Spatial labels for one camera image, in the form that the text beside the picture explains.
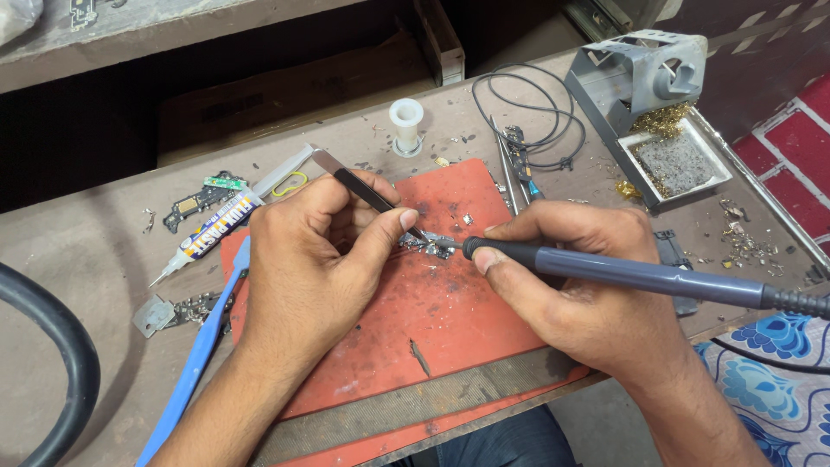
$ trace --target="soldering iron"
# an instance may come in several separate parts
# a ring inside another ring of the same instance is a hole
[[[690,297],[736,307],[759,310],[775,308],[830,320],[830,298],[811,297],[751,279],[728,278],[661,264],[481,237],[468,237],[463,243],[441,239],[436,240],[435,244],[460,249],[464,258],[470,260],[476,248],[496,248],[537,273],[594,280],[645,292]]]

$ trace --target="forearm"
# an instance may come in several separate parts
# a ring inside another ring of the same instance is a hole
[[[278,366],[237,347],[153,457],[149,467],[244,465],[315,362],[290,355]]]
[[[683,344],[667,362],[663,381],[620,381],[640,407],[663,463],[769,465],[691,346]]]

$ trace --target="plastic bag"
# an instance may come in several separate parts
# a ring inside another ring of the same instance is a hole
[[[43,13],[43,0],[0,0],[0,45],[35,24]]]

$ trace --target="yellow rubber band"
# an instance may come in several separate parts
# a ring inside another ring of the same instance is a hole
[[[308,181],[309,181],[309,177],[308,177],[308,175],[303,174],[302,172],[291,172],[290,174],[288,174],[288,176],[292,176],[292,175],[299,175],[300,177],[302,177],[302,178],[303,178],[303,183],[298,184],[298,185],[296,185],[296,186],[290,186],[290,187],[288,187],[288,188],[286,188],[286,189],[283,189],[280,193],[277,193],[277,192],[276,192],[276,187],[274,187],[274,189],[273,189],[273,190],[271,190],[271,194],[273,194],[274,196],[276,196],[277,198],[279,198],[279,197],[281,197],[281,196],[284,196],[286,193],[288,193],[289,191],[291,191],[291,190],[293,190],[293,189],[298,189],[298,188],[300,188],[300,187],[301,187],[301,186],[303,186],[306,182],[308,182]]]

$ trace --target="hand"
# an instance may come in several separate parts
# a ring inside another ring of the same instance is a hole
[[[355,174],[400,203],[383,177]],[[316,364],[358,321],[393,245],[416,220],[414,209],[378,214],[331,175],[254,211],[251,292],[240,347],[270,362],[289,351]],[[338,253],[335,246],[342,243],[354,244],[348,254]]]
[[[542,239],[580,252],[660,263],[648,218],[636,209],[540,200],[510,222],[486,230],[485,236]],[[473,261],[545,342],[585,365],[621,381],[637,380],[670,374],[677,369],[663,371],[668,361],[688,357],[690,346],[668,296],[582,279],[568,279],[556,291],[493,248],[477,249]]]

